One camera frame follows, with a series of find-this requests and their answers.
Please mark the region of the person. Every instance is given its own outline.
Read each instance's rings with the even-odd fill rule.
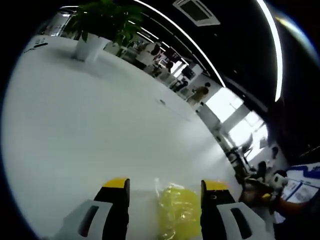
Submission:
[[[273,148],[271,148],[271,160],[270,159],[266,160],[266,167],[268,170],[274,167],[278,152],[279,152],[278,147],[274,146]]]
[[[172,91],[174,91],[175,93],[179,92],[181,89],[183,89],[184,87],[188,86],[188,81],[183,78],[180,82],[179,85],[175,85],[173,88],[172,88]]]
[[[156,74],[156,77],[159,77],[161,80],[166,80],[169,75],[171,74],[171,68],[174,66],[174,64],[169,61],[166,63],[165,67],[163,67],[159,73]]]
[[[266,182],[267,164],[265,161],[261,161],[258,164],[258,170],[255,174],[251,175],[251,179],[259,180],[260,182]]]
[[[302,203],[288,202],[279,197],[272,204],[272,208],[285,217],[282,223],[273,225],[276,240],[314,239],[317,235],[320,216],[320,190],[310,201]]]
[[[142,45],[133,65],[141,70],[145,69],[146,66],[151,65],[155,57],[161,52],[160,46],[160,42]]]
[[[188,98],[187,102],[191,105],[194,106],[197,103],[200,103],[202,99],[205,98],[205,96],[209,93],[209,87],[211,84],[207,82],[204,86],[201,86],[195,90],[195,93]]]

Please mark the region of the ceiling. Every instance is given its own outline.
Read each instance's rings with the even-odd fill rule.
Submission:
[[[143,0],[157,9],[179,27],[181,27],[201,48],[212,62],[228,88],[243,97],[239,89],[228,80],[253,95],[268,108],[267,112],[252,100],[244,97],[245,104],[259,113],[268,123],[270,136],[277,140],[287,156],[296,158],[312,147],[320,145],[318,135],[310,134],[319,130],[318,108],[319,94],[316,79],[320,72],[317,64],[306,53],[303,45],[289,31],[275,21],[280,37],[283,57],[283,85],[281,99],[275,102],[277,87],[276,49],[270,26],[256,0],[201,0],[220,21],[220,25],[196,26],[172,3],[175,0]],[[87,3],[88,0],[72,1]],[[141,4],[133,0],[117,0],[119,4]],[[274,17],[278,11],[291,15],[315,43],[317,27],[312,27],[315,11],[299,11],[295,1],[272,0],[269,5]],[[309,10],[312,5],[306,3],[301,9]],[[173,24],[160,14],[144,7],[142,27],[173,47],[181,56],[200,62],[210,78],[221,84],[214,70],[200,51]]]

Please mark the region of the window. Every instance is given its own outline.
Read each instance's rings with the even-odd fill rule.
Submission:
[[[228,88],[221,88],[205,104],[223,123],[227,120],[242,104],[241,98],[235,95]]]
[[[229,136],[237,146],[244,144],[252,133],[253,143],[251,151],[245,154],[248,161],[252,160],[263,148],[260,148],[260,140],[267,139],[268,130],[265,122],[254,111],[250,112],[242,121],[230,130]]]
[[[177,61],[173,64],[170,72],[173,74],[180,66],[182,65],[182,61]]]
[[[175,76],[175,77],[177,78],[187,66],[188,66],[187,64],[183,64],[183,65],[173,74],[173,76]]]

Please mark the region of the ceiling light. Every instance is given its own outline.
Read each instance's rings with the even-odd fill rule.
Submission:
[[[60,7],[61,9],[64,9],[64,8],[78,8],[79,6],[62,6]]]
[[[189,63],[185,59],[181,58],[181,60],[189,66]]]
[[[141,27],[141,29],[142,29],[143,31],[147,32],[148,34],[150,34],[151,36],[153,36],[154,38],[159,39],[156,35],[152,34],[152,33],[149,32],[147,29],[145,29],[145,28],[143,28],[143,27]]]
[[[147,8],[149,8],[149,9],[155,11],[157,14],[161,15],[163,18],[168,20],[172,25],[174,25],[187,39],[189,39],[189,41],[198,49],[198,51],[203,55],[204,59],[208,62],[210,67],[213,69],[213,71],[215,72],[217,78],[220,80],[222,86],[226,87],[224,81],[222,80],[220,74],[218,73],[218,71],[216,70],[216,68],[214,67],[214,65],[210,61],[210,59],[207,57],[207,55],[204,53],[204,51],[202,51],[202,49],[197,45],[197,43],[181,27],[179,27],[174,21],[172,21],[169,17],[167,17],[166,15],[164,15],[162,12],[158,11],[154,7],[148,5],[148,4],[146,4],[146,3],[144,3],[144,2],[142,2],[140,0],[134,0],[134,1],[146,6]]]
[[[168,44],[166,44],[164,41],[162,42],[164,45],[166,45],[168,48],[170,48],[170,46]]]
[[[175,51],[176,52],[176,54],[178,54],[180,57],[181,57],[181,55],[178,53],[178,51],[177,50],[175,50],[173,47],[171,47],[172,48],[172,50],[173,51]]]
[[[154,20],[152,17],[148,16],[145,13],[142,13],[143,15],[145,15],[146,17],[150,18],[151,20],[153,20],[154,22],[156,22],[157,24],[159,24],[161,27],[163,27],[165,30],[167,30],[171,35],[173,35],[173,33],[171,31],[168,30],[168,28],[166,28],[165,26],[163,26],[160,22],[158,22],[157,20]]]
[[[188,49],[188,51],[190,52],[190,53],[192,53],[192,51],[179,39],[179,38],[177,38],[177,36],[174,36],[176,39],[178,39],[178,41],[186,48],[186,49]]]
[[[276,101],[278,101],[278,99],[281,96],[282,80],[283,80],[283,59],[282,59],[280,38],[279,38],[279,34],[277,31],[275,21],[271,15],[266,3],[263,0],[256,0],[256,1],[259,4],[261,10],[263,11],[266,20],[268,21],[268,24],[271,29],[273,41],[274,41],[274,46],[275,46],[277,75],[276,75],[276,91],[275,91],[274,101],[276,102]]]
[[[143,38],[147,39],[149,42],[154,43],[154,41],[152,41],[150,38],[146,37],[145,35],[141,34],[140,32],[136,32],[136,33],[142,36]]]

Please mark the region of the ceiling vent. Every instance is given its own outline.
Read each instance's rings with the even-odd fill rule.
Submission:
[[[220,25],[216,16],[199,0],[177,0],[173,6],[198,27]]]

